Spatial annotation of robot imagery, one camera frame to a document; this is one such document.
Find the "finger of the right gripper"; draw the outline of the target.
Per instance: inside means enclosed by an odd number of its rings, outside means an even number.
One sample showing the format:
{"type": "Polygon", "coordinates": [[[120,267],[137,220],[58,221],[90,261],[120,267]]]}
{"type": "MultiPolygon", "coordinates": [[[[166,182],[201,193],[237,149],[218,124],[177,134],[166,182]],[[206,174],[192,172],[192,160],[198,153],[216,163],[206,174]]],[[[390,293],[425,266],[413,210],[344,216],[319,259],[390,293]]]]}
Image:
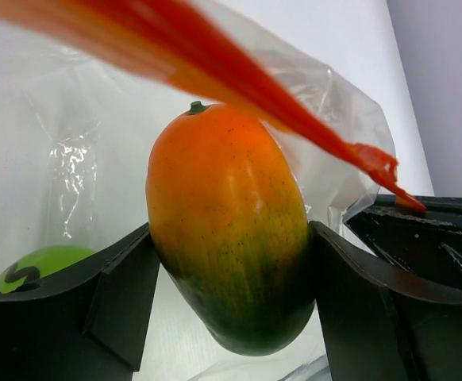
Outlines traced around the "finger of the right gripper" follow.
{"type": "Polygon", "coordinates": [[[394,195],[380,194],[345,224],[382,260],[462,290],[462,198],[419,200],[426,210],[401,206],[394,195]]]}

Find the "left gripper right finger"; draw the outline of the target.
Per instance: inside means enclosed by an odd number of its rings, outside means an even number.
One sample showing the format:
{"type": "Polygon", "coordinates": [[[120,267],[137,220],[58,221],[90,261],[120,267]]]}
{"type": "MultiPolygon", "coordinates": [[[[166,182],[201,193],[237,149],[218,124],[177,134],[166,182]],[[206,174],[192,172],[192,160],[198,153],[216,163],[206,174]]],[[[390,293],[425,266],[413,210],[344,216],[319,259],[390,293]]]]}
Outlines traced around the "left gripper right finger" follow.
{"type": "Polygon", "coordinates": [[[462,380],[462,291],[309,224],[314,294],[334,380],[462,380]]]}

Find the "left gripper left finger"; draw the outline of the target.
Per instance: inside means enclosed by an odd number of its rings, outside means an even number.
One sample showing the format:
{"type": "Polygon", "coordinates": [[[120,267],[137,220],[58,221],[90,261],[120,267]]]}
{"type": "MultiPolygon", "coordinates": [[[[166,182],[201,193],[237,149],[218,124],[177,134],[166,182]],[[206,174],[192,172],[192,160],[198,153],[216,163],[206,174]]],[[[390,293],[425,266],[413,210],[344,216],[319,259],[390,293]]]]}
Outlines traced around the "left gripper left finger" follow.
{"type": "Polygon", "coordinates": [[[160,262],[147,226],[0,294],[0,380],[130,380],[160,262]]]}

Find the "fake orange green mango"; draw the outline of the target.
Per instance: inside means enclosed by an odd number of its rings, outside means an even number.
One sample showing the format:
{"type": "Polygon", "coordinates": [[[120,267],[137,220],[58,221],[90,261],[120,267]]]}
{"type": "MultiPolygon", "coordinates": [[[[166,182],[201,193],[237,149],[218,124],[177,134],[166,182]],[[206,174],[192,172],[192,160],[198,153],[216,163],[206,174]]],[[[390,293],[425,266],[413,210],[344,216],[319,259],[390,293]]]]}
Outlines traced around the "fake orange green mango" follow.
{"type": "Polygon", "coordinates": [[[305,205],[260,121],[192,102],[156,139],[145,195],[160,261],[220,346],[267,356],[303,331],[315,306],[305,205]]]}

